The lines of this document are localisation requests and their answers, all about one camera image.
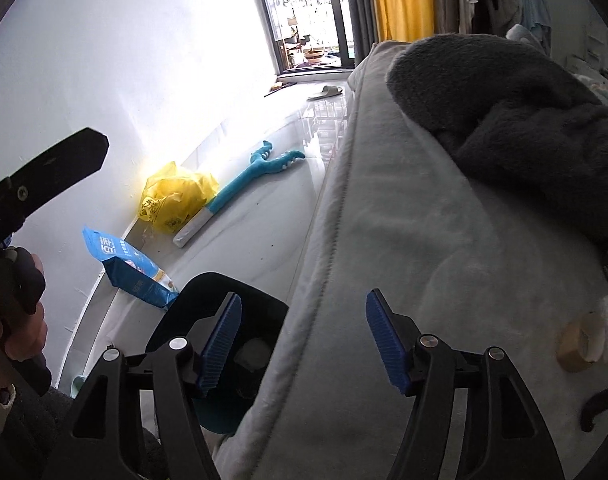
blue claw toy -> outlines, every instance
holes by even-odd
[[[273,160],[268,160],[273,150],[273,145],[265,140],[261,148],[251,153],[250,165],[236,176],[227,186],[204,206],[197,215],[186,224],[175,238],[173,242],[178,247],[183,247],[193,235],[199,231],[206,222],[212,218],[220,209],[223,208],[232,198],[238,194],[244,187],[248,186],[255,178],[269,173],[279,173],[284,171],[299,158],[306,158],[304,153],[298,150],[286,152]]]

mattress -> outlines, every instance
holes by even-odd
[[[608,286],[577,231],[507,192],[469,181],[385,86],[404,44],[378,45],[349,83],[345,143],[257,400],[214,453],[224,479],[384,479],[413,399],[388,383],[365,319],[374,287],[393,311],[452,348],[501,346],[520,371],[572,478],[608,432],[581,433],[580,408],[608,367],[567,374],[565,323]],[[457,393],[441,478],[453,478],[465,395]]]

roll of tape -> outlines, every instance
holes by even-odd
[[[557,349],[557,361],[567,372],[581,372],[601,359],[606,332],[598,312],[589,312],[566,325]]]

silver screw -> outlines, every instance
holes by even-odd
[[[17,197],[22,202],[28,198],[28,189],[26,189],[26,186],[20,186],[17,188]]]
[[[495,361],[501,361],[502,359],[504,359],[504,357],[506,357],[504,351],[501,348],[497,348],[495,346],[488,350],[488,355],[491,359],[495,359]]]
[[[168,346],[170,346],[170,348],[172,348],[173,350],[181,350],[186,346],[187,343],[188,341],[183,337],[176,337],[175,339],[171,339],[171,342],[168,344]]]
[[[434,335],[423,335],[420,337],[420,343],[426,348],[435,348],[439,344],[439,339]]]
[[[120,351],[116,348],[109,348],[102,357],[104,361],[115,361],[120,356]]]

sliding glass door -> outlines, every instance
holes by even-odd
[[[263,0],[284,72],[354,67],[348,0]]]

